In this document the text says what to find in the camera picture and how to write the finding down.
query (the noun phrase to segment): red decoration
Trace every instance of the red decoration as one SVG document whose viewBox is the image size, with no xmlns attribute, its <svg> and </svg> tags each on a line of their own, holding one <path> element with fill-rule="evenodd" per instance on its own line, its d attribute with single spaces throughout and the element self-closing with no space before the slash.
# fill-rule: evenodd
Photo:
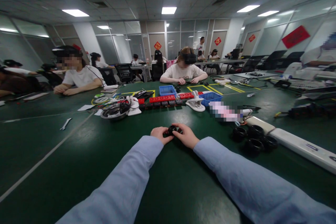
<svg viewBox="0 0 336 224">
<path fill-rule="evenodd" d="M 160 48 L 162 47 L 162 45 L 157 41 L 156 43 L 155 43 L 155 45 L 154 45 L 154 48 L 156 49 L 156 50 L 160 50 Z"/>
<path fill-rule="evenodd" d="M 248 38 L 248 40 L 249 40 L 250 42 L 252 42 L 254 39 L 255 39 L 255 35 L 254 35 L 254 34 L 252 34 L 252 36 Z"/>
<path fill-rule="evenodd" d="M 282 39 L 282 42 L 286 48 L 291 48 L 296 44 L 302 42 L 303 40 L 309 38 L 310 35 L 303 26 L 299 26 L 294 31 L 289 33 L 286 37 Z"/>
<path fill-rule="evenodd" d="M 215 44 L 216 44 L 216 46 L 218 46 L 221 42 L 222 42 L 221 38 L 218 37 L 218 38 L 215 40 Z"/>
</svg>

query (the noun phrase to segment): table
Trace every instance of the table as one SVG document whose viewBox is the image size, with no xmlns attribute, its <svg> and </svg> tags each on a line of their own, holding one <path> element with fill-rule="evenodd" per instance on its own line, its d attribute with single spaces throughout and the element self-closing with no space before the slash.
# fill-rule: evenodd
<svg viewBox="0 0 336 224">
<path fill-rule="evenodd" d="M 210 78 L 205 82 L 215 84 Z M 263 84 L 257 80 L 250 82 L 255 86 Z M 143 88 L 155 90 L 158 96 L 162 85 L 165 84 L 127 84 L 120 92 L 132 94 Z M 273 119 L 277 112 L 294 106 L 295 93 L 274 88 L 270 83 L 267 86 L 259 90 L 197 84 L 181 86 L 181 91 L 215 89 L 228 104 L 262 107 L 256 113 L 260 119 L 336 152 L 334 120 Z M 144 111 L 113 124 L 88 112 L 77 112 L 82 105 L 90 104 L 99 91 L 64 98 L 50 94 L 20 105 L 0 107 L 0 174 L 4 174 L 0 179 L 0 195 L 63 142 L 0 203 L 2 223 L 55 223 L 99 187 L 127 151 L 154 127 L 183 122 L 200 139 L 212 136 L 229 150 L 241 154 L 241 145 L 229 138 L 232 128 L 210 117 L 208 110 L 198 113 L 183 106 Z M 255 96 L 248 98 L 246 95 L 251 92 Z M 73 119 L 67 129 L 60 131 L 69 117 Z M 16 121 L 3 123 L 4 120 Z M 251 160 L 298 186 L 313 199 L 336 209 L 336 176 L 323 168 L 283 146 Z M 251 223 L 207 166 L 176 139 L 164 147 L 149 173 L 135 223 L 204 223 L 209 220 Z"/>
</svg>

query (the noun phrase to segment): light blue sleeve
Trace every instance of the light blue sleeve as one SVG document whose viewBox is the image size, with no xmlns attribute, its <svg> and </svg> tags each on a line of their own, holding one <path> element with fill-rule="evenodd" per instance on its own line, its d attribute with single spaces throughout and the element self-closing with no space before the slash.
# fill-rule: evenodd
<svg viewBox="0 0 336 224">
<path fill-rule="evenodd" d="M 254 223 L 336 223 L 336 211 L 273 172 L 229 151 L 215 139 L 202 139 L 194 152 Z"/>
<path fill-rule="evenodd" d="M 149 169 L 163 149 L 153 136 L 143 136 L 122 158 L 99 188 L 74 206 L 61 223 L 134 223 Z"/>
</svg>

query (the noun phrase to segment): green tabletop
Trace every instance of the green tabletop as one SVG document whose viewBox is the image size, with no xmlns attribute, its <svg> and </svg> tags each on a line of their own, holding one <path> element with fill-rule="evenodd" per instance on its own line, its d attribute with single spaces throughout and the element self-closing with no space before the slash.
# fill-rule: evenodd
<svg viewBox="0 0 336 224">
<path fill-rule="evenodd" d="M 206 81 L 214 84 L 209 78 Z M 253 81 L 250 84 L 262 86 L 264 82 Z M 159 96 L 161 85 L 164 84 L 129 84 L 118 92 L 132 93 L 143 88 L 155 90 L 155 95 Z M 199 85 L 184 85 L 181 91 L 190 92 L 187 86 L 197 91 L 215 89 L 223 94 L 222 101 L 228 105 L 259 106 L 262 109 L 254 115 L 260 119 L 336 152 L 334 121 L 327 118 L 273 118 L 277 112 L 286 111 L 296 104 L 295 93 L 291 91 L 275 89 L 269 83 L 262 90 L 233 85 Z M 62 100 L 51 94 L 48 98 L 41 98 L 45 99 L 40 101 L 45 105 L 44 109 L 33 106 L 33 103 L 21 104 L 21 114 L 12 117 L 4 116 L 0 107 L 1 117 L 5 118 L 18 119 L 20 115 L 30 114 L 31 110 L 38 110 L 41 115 L 0 123 L 1 132 L 6 136 L 4 139 L 13 139 L 12 143 L 4 145 L 8 150 L 5 158 L 17 159 L 5 160 L 6 164 L 1 167 L 0 172 L 5 174 L 5 178 L 0 180 L 3 185 L 0 194 L 65 136 L 68 137 L 0 203 L 2 223 L 56 222 L 99 187 L 127 151 L 143 135 L 150 134 L 154 127 L 169 126 L 173 122 L 185 123 L 200 139 L 211 136 L 229 150 L 242 154 L 242 144 L 230 139 L 232 124 L 217 122 L 210 116 L 209 110 L 199 113 L 187 106 L 162 108 L 143 111 L 140 115 L 115 123 L 87 112 L 75 112 L 82 105 L 90 104 L 97 93 L 97 90 L 92 90 Z M 74 118 L 73 125 L 69 124 L 67 129 L 67 133 L 73 129 L 69 135 L 59 130 L 68 117 Z M 23 139 L 31 139 L 30 145 Z M 313 199 L 336 209 L 335 175 L 283 146 L 251 160 L 300 187 Z M 150 179 L 135 223 L 250 223 L 239 212 L 212 171 L 178 139 L 164 147 L 149 173 Z"/>
</svg>

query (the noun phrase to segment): blue plastic basket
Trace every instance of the blue plastic basket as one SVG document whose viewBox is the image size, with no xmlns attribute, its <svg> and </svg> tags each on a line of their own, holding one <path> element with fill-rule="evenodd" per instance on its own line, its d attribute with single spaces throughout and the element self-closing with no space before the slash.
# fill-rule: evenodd
<svg viewBox="0 0 336 224">
<path fill-rule="evenodd" d="M 200 94 L 199 95 L 200 98 L 203 98 L 204 100 L 201 101 L 202 105 L 204 105 L 205 107 L 209 106 L 209 102 L 219 102 L 222 100 L 221 95 L 211 92 L 211 93 L 205 93 L 205 94 Z"/>
<path fill-rule="evenodd" d="M 175 95 L 175 97 L 176 97 L 176 91 L 175 91 L 174 86 L 172 86 L 172 85 L 160 86 L 159 91 L 160 91 L 160 96 Z"/>
</svg>

